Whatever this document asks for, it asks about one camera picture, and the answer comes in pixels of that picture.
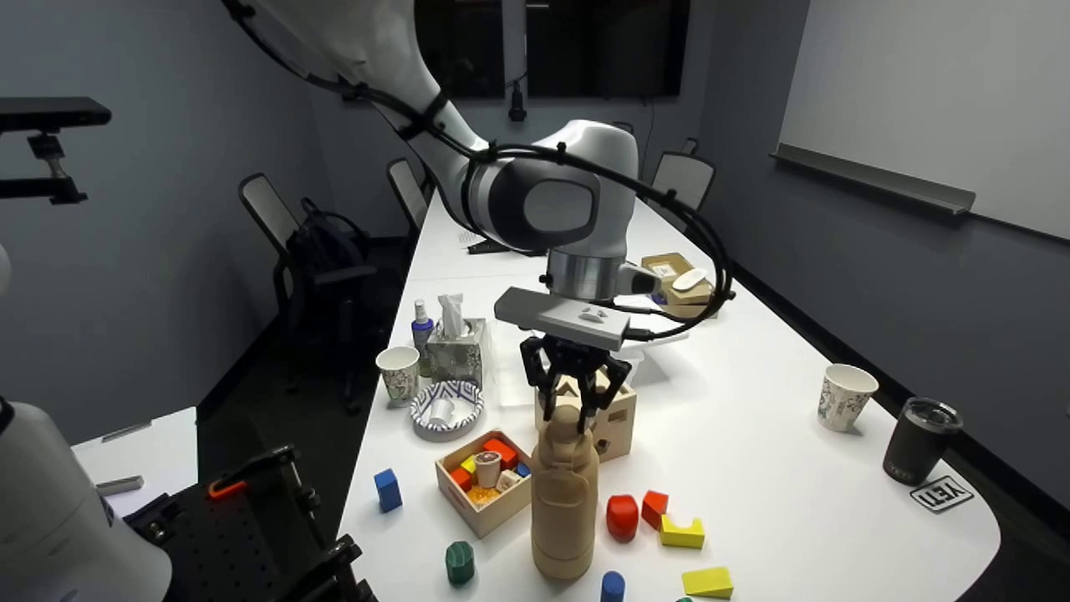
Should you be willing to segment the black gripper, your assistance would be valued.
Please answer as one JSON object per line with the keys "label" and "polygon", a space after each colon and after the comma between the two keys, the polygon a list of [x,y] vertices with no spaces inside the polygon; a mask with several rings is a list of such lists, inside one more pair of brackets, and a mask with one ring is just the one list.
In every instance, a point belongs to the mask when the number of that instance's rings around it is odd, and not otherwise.
{"label": "black gripper", "polygon": [[614,357],[607,349],[575,344],[551,335],[546,339],[531,335],[518,344],[518,352],[522,352],[526,380],[537,387],[541,423],[551,423],[556,414],[559,375],[573,375],[580,381],[583,432],[588,432],[596,414],[617,402],[621,381],[633,373],[629,362]]}

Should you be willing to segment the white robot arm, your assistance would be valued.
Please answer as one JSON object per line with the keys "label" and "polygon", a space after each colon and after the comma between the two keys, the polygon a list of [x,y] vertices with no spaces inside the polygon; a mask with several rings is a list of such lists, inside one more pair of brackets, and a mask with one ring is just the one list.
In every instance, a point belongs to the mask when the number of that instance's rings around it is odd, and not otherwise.
{"label": "white robot arm", "polygon": [[299,82],[371,102],[465,231],[546,255],[546,296],[509,289],[497,319],[530,332],[522,357],[541,414],[556,414],[559,380],[573,375],[583,400],[575,428],[587,428],[629,380],[617,357],[629,319],[614,303],[654,289],[627,255],[635,139],[602,122],[568,122],[537,143],[479,139],[422,57],[415,0],[221,3]]}

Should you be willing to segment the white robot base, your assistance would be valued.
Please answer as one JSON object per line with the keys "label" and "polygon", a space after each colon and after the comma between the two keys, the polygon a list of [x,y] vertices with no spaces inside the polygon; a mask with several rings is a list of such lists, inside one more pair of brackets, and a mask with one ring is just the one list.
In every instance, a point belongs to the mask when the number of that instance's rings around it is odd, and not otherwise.
{"label": "white robot base", "polygon": [[0,402],[0,602],[163,602],[172,557],[95,490],[53,420]]}

